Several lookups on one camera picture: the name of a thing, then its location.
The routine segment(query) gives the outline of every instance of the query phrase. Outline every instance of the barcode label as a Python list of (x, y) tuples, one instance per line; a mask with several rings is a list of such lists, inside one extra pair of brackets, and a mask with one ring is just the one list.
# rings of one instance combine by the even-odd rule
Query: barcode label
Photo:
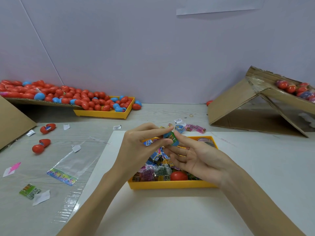
[(177, 123), (181, 123), (183, 120), (182, 119), (180, 119), (180, 118), (178, 118), (178, 119), (175, 119), (174, 120), (174, 122), (175, 122), (175, 124), (177, 124)]
[(113, 127), (113, 130), (121, 129), (121, 125), (117, 125)]

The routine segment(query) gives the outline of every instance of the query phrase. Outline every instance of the cardboard box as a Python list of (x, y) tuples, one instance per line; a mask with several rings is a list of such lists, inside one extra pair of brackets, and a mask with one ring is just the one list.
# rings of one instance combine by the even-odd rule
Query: cardboard box
[[(315, 114), (315, 104), (278, 89), (275, 82), (279, 79), (301, 83), (251, 66), (244, 79), (209, 104), (209, 123), (219, 127), (308, 137), (296, 118), (288, 114), (283, 106)], [(269, 104), (266, 104), (269, 108), (240, 108), (260, 97)]]
[(36, 123), (0, 96), (0, 149), (36, 126)]

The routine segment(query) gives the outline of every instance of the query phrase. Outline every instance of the blue plastic egg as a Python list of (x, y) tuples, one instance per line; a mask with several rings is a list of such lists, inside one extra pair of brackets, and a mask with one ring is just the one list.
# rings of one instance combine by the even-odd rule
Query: blue plastic egg
[(113, 102), (116, 102), (116, 101), (118, 100), (118, 98), (112, 97), (111, 100), (112, 100)]
[(71, 99), (70, 100), (70, 104), (74, 104), (74, 101), (76, 101), (77, 99)]
[(53, 102), (54, 102), (54, 103), (60, 103), (59, 100), (60, 100), (59, 98), (53, 98)]
[(113, 108), (115, 109), (115, 108), (117, 108), (117, 107), (120, 107), (120, 106), (119, 106), (118, 103), (115, 103), (115, 104), (113, 105)]
[(26, 86), (27, 84), (32, 84), (32, 82), (30, 82), (30, 81), (25, 81), (25, 82), (22, 83), (22, 86), (24, 87), (24, 86)]
[(121, 108), (121, 107), (117, 107), (117, 108), (115, 108), (115, 112), (123, 112), (123, 108)]
[(136, 104), (139, 104), (139, 105), (142, 107), (142, 103), (140, 103), (139, 100), (136, 100), (135, 103), (136, 103)]
[(34, 99), (37, 99), (37, 100), (44, 100), (44, 99), (45, 99), (45, 94), (43, 94), (43, 93), (37, 93), (37, 94), (35, 94)]

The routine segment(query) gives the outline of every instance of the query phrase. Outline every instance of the pink paper piece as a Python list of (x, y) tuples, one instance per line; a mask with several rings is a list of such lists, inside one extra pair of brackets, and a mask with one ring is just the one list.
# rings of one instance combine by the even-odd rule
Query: pink paper piece
[(10, 174), (11, 171), (18, 169), (20, 167), (20, 164), (21, 164), (21, 162), (18, 162), (16, 164), (14, 164), (13, 166), (11, 166), (11, 169), (9, 170), (8, 174)]

